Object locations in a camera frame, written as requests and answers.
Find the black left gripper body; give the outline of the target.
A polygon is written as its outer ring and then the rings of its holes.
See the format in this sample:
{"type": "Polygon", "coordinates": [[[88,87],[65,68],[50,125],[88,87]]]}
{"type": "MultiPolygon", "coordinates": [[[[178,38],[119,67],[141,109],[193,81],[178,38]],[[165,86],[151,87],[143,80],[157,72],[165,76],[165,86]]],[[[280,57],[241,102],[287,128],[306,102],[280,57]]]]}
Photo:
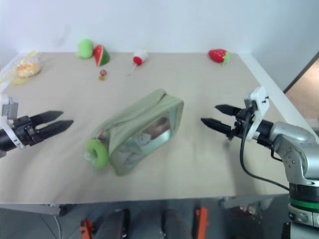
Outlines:
{"type": "Polygon", "coordinates": [[[33,146],[42,141],[39,131],[28,116],[14,119],[13,131],[24,146],[33,146]]]}

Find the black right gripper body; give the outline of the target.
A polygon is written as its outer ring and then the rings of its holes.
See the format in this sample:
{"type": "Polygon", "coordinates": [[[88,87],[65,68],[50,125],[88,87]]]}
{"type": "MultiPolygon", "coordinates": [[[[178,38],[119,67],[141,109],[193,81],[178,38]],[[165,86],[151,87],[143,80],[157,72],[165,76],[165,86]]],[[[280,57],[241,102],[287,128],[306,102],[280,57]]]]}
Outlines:
{"type": "Polygon", "coordinates": [[[232,116],[235,116],[236,121],[234,123],[234,128],[231,130],[229,134],[229,139],[232,140],[234,137],[238,137],[240,139],[245,139],[247,133],[252,125],[252,118],[254,116],[255,108],[248,107],[245,109],[240,109],[234,107],[232,116]]]}

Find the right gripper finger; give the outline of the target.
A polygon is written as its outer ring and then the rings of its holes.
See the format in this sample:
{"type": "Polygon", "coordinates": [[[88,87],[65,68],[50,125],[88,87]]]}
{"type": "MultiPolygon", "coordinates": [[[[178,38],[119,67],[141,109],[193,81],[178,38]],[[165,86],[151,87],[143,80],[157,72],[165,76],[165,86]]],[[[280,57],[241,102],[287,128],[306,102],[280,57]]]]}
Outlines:
{"type": "Polygon", "coordinates": [[[227,104],[221,104],[221,105],[216,105],[215,108],[222,112],[223,114],[229,115],[229,116],[236,116],[238,115],[239,112],[241,112],[240,108],[227,105],[227,104]]]}
{"type": "Polygon", "coordinates": [[[200,120],[208,128],[226,135],[228,139],[232,139],[234,137],[231,133],[232,132],[231,126],[223,124],[221,121],[215,120],[213,118],[201,118],[200,120]]]}

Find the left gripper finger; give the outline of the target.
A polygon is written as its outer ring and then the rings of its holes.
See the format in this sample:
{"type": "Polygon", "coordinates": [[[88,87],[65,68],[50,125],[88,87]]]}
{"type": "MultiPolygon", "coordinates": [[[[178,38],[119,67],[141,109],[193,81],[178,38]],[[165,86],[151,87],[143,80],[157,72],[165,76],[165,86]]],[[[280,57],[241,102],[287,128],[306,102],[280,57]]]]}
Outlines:
{"type": "Polygon", "coordinates": [[[44,123],[56,120],[63,114],[63,111],[46,111],[31,117],[31,121],[34,125],[41,125],[44,123]]]}
{"type": "Polygon", "coordinates": [[[53,137],[57,134],[60,134],[66,131],[72,124],[73,120],[60,120],[49,124],[38,131],[38,136],[41,141],[53,137]]]}

